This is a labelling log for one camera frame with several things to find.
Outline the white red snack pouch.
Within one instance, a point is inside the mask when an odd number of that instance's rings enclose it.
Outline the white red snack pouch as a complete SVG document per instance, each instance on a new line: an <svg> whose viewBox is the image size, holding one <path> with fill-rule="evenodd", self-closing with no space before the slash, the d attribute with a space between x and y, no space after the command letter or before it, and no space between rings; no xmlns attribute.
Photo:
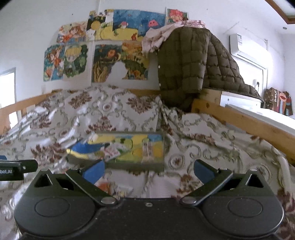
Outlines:
<svg viewBox="0 0 295 240"><path fill-rule="evenodd" d="M112 145L109 145L108 147L106 147L103 150L103 152L105 154L104 156L105 161L109 161L121 155L120 151L116 147L113 147Z"/></svg>

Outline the clear nougat bar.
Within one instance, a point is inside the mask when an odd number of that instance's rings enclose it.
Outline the clear nougat bar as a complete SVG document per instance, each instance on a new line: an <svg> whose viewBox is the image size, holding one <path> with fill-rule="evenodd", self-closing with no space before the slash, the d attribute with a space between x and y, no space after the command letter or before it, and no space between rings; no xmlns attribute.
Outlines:
<svg viewBox="0 0 295 240"><path fill-rule="evenodd" d="M151 162L154 160L153 144L150 141L144 142L142 146L142 162Z"/></svg>

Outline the floral white bed quilt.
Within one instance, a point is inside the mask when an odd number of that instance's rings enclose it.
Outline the floral white bed quilt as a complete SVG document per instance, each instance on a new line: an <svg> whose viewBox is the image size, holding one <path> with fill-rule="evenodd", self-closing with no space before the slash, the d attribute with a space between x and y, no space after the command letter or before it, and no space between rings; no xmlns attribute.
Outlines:
<svg viewBox="0 0 295 240"><path fill-rule="evenodd" d="M294 239L294 167L284 155L258 136L207 114L166 107L159 97L137 97L112 85L63 90L1 135L1 155L35 159L40 169L65 172L67 148L100 131L160 131L167 140L164 172L107 170L101 182L112 195L181 198L202 185L193 173L195 159L238 173L257 169L284 208L280 237Z"/></svg>

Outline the grey shallow tray box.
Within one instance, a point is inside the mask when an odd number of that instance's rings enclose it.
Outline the grey shallow tray box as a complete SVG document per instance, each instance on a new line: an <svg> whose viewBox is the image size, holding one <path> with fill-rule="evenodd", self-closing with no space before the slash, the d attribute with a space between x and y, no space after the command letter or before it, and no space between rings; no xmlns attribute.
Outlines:
<svg viewBox="0 0 295 240"><path fill-rule="evenodd" d="M110 169L132 172L164 171L164 136L153 132L99 132L66 149L70 164L103 160Z"/></svg>

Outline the colourful drawing tray liner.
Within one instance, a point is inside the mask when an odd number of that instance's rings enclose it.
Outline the colourful drawing tray liner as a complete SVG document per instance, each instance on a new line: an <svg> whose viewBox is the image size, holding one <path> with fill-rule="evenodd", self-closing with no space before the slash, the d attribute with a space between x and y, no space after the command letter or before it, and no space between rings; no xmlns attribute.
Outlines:
<svg viewBox="0 0 295 240"><path fill-rule="evenodd" d="M142 146L147 141L153 144L154 160L151 163L162 162L164 160L164 140L158 133L94 133L67 148L66 152L78 159L104 160L103 150L112 145L120 151L121 155L109 161L146 163L142 162Z"/></svg>

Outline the brown printed bag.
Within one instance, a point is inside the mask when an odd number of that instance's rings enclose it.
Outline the brown printed bag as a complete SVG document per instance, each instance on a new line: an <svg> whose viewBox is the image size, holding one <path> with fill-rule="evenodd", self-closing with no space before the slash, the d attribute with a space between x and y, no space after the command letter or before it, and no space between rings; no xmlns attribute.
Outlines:
<svg viewBox="0 0 295 240"><path fill-rule="evenodd" d="M265 89L263 93L265 108L270 109L284 116L292 116L291 96L287 91L281 92L275 88Z"/></svg>

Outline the anime poster lower left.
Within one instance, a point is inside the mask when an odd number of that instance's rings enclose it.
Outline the anime poster lower left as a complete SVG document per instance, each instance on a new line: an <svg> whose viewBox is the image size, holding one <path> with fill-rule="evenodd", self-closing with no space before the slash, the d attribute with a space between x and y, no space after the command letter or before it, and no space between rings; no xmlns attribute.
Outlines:
<svg viewBox="0 0 295 240"><path fill-rule="evenodd" d="M55 44L44 52L44 82L73 78L86 70L87 44Z"/></svg>

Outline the anime poster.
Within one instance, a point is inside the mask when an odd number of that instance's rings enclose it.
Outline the anime poster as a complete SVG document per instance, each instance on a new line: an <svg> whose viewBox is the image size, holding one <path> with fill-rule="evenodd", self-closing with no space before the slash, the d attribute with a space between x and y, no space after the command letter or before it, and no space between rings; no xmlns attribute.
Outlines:
<svg viewBox="0 0 295 240"><path fill-rule="evenodd" d="M58 30L56 42L58 44L75 44L86 41L87 21L80 21L62 25Z"/></svg>
<svg viewBox="0 0 295 240"><path fill-rule="evenodd" d="M73 78L86 70L87 44L55 44L44 52L44 82Z"/></svg>

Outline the olive quilted puffer jacket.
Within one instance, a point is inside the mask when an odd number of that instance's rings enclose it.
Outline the olive quilted puffer jacket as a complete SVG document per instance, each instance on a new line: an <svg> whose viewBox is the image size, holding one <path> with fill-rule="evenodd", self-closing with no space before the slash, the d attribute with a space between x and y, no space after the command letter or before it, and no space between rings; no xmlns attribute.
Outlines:
<svg viewBox="0 0 295 240"><path fill-rule="evenodd" d="M244 82L230 52L206 28L173 30L157 51L157 60L161 97L168 107L190 110L203 88L262 99Z"/></svg>

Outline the white air conditioner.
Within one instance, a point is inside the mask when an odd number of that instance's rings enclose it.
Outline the white air conditioner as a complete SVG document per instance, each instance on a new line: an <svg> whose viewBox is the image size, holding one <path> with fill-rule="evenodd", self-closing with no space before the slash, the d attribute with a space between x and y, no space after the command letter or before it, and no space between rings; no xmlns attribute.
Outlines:
<svg viewBox="0 0 295 240"><path fill-rule="evenodd" d="M230 52L233 56L258 63L266 59L266 48L238 33L230 35Z"/></svg>

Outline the anime poster upper left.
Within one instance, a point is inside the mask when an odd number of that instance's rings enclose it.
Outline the anime poster upper left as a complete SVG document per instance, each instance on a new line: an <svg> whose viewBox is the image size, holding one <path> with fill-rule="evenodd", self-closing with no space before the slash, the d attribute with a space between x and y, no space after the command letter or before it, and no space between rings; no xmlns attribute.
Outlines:
<svg viewBox="0 0 295 240"><path fill-rule="evenodd" d="M56 42L58 44L75 44L86 41L87 21L80 21L62 25L58 30Z"/></svg>

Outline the pink floral cloth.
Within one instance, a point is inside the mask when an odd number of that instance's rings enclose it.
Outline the pink floral cloth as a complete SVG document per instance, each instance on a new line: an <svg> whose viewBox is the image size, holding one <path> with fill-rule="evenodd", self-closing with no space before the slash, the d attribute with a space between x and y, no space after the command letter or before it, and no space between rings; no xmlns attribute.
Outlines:
<svg viewBox="0 0 295 240"><path fill-rule="evenodd" d="M149 53L157 51L171 33L181 27L206 28L206 25L201 20L183 20L158 29L150 28L141 41L142 54L147 56Z"/></svg>

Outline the yellow blue poster top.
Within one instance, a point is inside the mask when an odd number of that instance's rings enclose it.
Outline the yellow blue poster top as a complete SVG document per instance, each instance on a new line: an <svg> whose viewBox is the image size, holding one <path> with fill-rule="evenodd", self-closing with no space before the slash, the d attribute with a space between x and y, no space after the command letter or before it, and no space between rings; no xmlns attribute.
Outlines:
<svg viewBox="0 0 295 240"><path fill-rule="evenodd" d="M87 40L141 41L149 29L165 25L166 15L134 9L91 11L86 27Z"/></svg>

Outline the small flower poster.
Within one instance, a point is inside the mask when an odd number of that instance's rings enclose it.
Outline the small flower poster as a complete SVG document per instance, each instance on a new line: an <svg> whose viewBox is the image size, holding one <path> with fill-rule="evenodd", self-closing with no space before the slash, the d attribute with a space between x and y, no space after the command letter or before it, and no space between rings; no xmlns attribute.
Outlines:
<svg viewBox="0 0 295 240"><path fill-rule="evenodd" d="M188 20L188 13L178 9L166 9L166 24L170 25L177 22Z"/></svg>

